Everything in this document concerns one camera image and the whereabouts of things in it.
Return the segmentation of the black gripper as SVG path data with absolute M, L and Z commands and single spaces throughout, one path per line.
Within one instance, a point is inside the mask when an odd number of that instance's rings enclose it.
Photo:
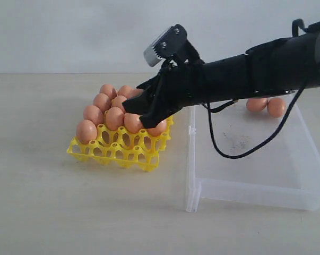
M 162 66 L 149 80 L 149 92 L 142 92 L 123 102 L 127 113 L 141 115 L 144 128 L 155 128 L 160 122 L 184 107 L 210 103 L 207 92 L 205 62 Z

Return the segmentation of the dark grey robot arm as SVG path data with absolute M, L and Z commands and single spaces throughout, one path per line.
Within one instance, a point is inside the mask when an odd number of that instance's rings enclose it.
M 158 74 L 139 85 L 141 93 L 124 101 L 153 128 L 184 107 L 225 100 L 290 94 L 320 87 L 320 21 L 292 23 L 292 36 L 248 49 L 245 53 L 205 63 L 180 24 L 169 27 L 145 51 Z

